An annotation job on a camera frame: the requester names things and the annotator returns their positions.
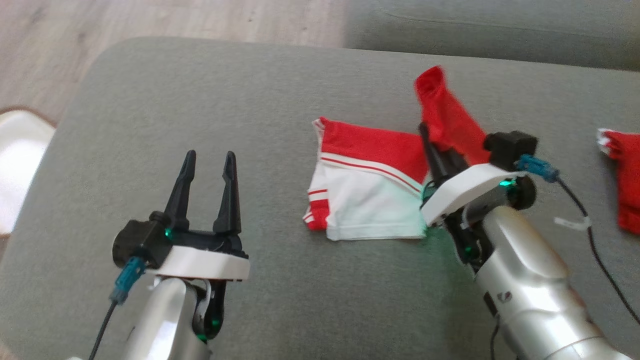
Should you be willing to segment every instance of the white cable tie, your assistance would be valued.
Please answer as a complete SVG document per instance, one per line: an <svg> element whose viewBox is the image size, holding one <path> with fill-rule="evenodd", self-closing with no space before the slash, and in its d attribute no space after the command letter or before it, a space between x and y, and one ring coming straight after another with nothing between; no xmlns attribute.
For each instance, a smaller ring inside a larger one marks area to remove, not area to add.
<svg viewBox="0 0 640 360"><path fill-rule="evenodd" d="M554 222L558 225L568 227L569 229L585 231L591 226L591 219L589 217L582 218L582 222L572 222L563 218L554 218Z"/></svg>

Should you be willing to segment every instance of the gray couch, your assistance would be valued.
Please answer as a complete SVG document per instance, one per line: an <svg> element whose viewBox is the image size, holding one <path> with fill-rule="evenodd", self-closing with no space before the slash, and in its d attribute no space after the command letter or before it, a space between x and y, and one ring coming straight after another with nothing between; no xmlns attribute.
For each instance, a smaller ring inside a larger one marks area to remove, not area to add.
<svg viewBox="0 0 640 360"><path fill-rule="evenodd" d="M635 0L350 0L346 43L640 70Z"/></svg>
<svg viewBox="0 0 640 360"><path fill-rule="evenodd" d="M210 229L236 152L250 255L230 284L215 359L489 359L495 325L446 236L340 241L302 222L317 159L311 121L416 132L413 81L442 65L487 131L540 137L584 201L602 259L640 309L637 237L616 223L616 176L595 129L637 131L640 74L480 58L142 38L95 62L60 124L0 262L0 338L21 360L86 359L119 271L115 234L163 209L189 149L193 229ZM553 224L579 213L538 182L527 217L574 271L572 283L614 345L640 357L640 330L596 266L586 235ZM98 359L118 359L152 282L114 313ZM502 339L497 359L515 356Z"/></svg>

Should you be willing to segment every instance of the white fabric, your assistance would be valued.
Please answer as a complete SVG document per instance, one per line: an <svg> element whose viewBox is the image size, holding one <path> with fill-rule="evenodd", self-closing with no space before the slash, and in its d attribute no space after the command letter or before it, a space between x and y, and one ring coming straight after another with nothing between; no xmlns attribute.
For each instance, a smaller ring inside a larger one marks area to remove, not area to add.
<svg viewBox="0 0 640 360"><path fill-rule="evenodd" d="M612 131L611 129L600 128L598 129L598 133L596 134L596 141L598 142L598 147L600 151L609 155L610 148L607 146L610 142L610 139L605 135L606 131Z"/></svg>
<svg viewBox="0 0 640 360"><path fill-rule="evenodd" d="M326 163L318 163L318 168L329 198L327 238L416 239L424 234L420 193L374 172Z"/></svg>
<svg viewBox="0 0 640 360"><path fill-rule="evenodd" d="M0 115L0 233L10 233L54 128L28 111Z"/></svg>
<svg viewBox="0 0 640 360"><path fill-rule="evenodd" d="M321 152L324 126L316 120L314 129L318 162L308 199L328 199L326 237L333 241L422 238L426 229L420 214L422 185L387 164ZM315 220L310 209L303 220Z"/></svg>

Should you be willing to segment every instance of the black wire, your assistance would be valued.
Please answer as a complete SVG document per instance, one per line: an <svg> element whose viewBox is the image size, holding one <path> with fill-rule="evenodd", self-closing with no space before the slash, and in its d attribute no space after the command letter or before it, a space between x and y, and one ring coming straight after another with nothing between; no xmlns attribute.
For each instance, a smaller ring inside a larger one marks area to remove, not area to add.
<svg viewBox="0 0 640 360"><path fill-rule="evenodd" d="M495 327L493 328L493 333L491 334L491 341L489 341L489 352L491 354L491 360L495 360L495 336L498 335L498 330L500 330L500 315L495 318Z"/></svg>
<svg viewBox="0 0 640 360"><path fill-rule="evenodd" d="M578 198L575 196L573 191L571 191L569 189L569 186L567 186L564 183L564 181L562 181L562 179L560 179L559 177L556 179L556 181L557 181L558 184L560 184L560 186L567 193L567 195L569 195L571 200L573 200L573 202L578 206L578 208L580 209L580 212L582 213L582 216L584 216L584 217L589 216L587 214L587 210L584 208L584 206L582 205L580 200L578 200ZM607 277L607 279L611 283L611 286L613 287L613 290L616 291L616 294L618 294L618 297L620 298L620 301L622 301L622 304L624 304L624 306L627 308L627 311L629 312L629 314L631 314L631 317L633 317L634 320L640 325L640 318L638 318L638 315L636 314L636 312L631 308L631 305L627 301L627 298L625 298L624 294L622 294L622 291L618 287L618 284L616 284L616 281L613 279L613 277L611 277L611 274L609 273L607 268L602 263L602 260L600 259L600 255L599 255L598 250L596 249L596 245L595 245L595 243L593 241L593 230L591 229L591 225L589 225L589 227L587 228L587 234L589 235L589 246L591 247L591 252L593 253L593 257L596 259L596 262L598 263L598 266L600 266L600 269L602 270L604 275Z"/></svg>
<svg viewBox="0 0 640 360"><path fill-rule="evenodd" d="M96 353L98 352L98 347L100 346L100 341L102 341L102 336L104 335L104 331L107 329L107 324L109 323L109 319L113 314L113 310L115 310L117 302L112 301L111 306L109 306L109 310L107 310L107 315L104 317L102 321L102 326L100 326L100 331L98 332L98 336L95 338L95 344L93 344L93 349L91 350L91 355L87 360L93 360L95 358Z"/></svg>

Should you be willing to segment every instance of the fabric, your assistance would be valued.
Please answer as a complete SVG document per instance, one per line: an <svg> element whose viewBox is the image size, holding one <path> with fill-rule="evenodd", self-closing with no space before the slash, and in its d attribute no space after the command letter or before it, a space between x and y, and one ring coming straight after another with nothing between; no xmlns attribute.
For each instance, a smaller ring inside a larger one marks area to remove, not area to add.
<svg viewBox="0 0 640 360"><path fill-rule="evenodd" d="M489 162L490 153L483 147L486 134L447 89L441 67L420 75L415 80L415 93L430 142L441 151L455 149L470 165Z"/></svg>
<svg viewBox="0 0 640 360"><path fill-rule="evenodd" d="M317 162L309 120L416 133L412 84L432 66L487 132L540 138L593 221L602 261L640 309L637 236L617 224L616 176L594 124L637 129L640 74L558 65L136 38L100 55L61 121L0 261L0 339L19 359L86 359L118 276L116 233L164 209L198 152L188 218L211 230L225 154L237 157L247 281L227 286L215 359L489 360L495 322L444 234L429 241L327 241L300 220ZM640 329L591 260L583 234L552 224L579 212L535 179L525 214L572 271L571 284L611 343L640 358ZM136 283L98 359L122 358L149 297ZM496 358L513 360L501 336Z"/></svg>
<svg viewBox="0 0 640 360"><path fill-rule="evenodd" d="M601 129L600 138L618 162L618 224L640 234L640 134Z"/></svg>
<svg viewBox="0 0 640 360"><path fill-rule="evenodd" d="M640 69L633 1L350 0L346 46Z"/></svg>
<svg viewBox="0 0 640 360"><path fill-rule="evenodd" d="M471 165L486 163L484 131L447 88L441 67L415 81L429 140ZM331 121L314 121L318 163L303 216L331 240L422 238L419 208L428 162L419 135Z"/></svg>
<svg viewBox="0 0 640 360"><path fill-rule="evenodd" d="M303 216L330 240L421 238L419 208L427 159L419 135L313 123L319 151Z"/></svg>

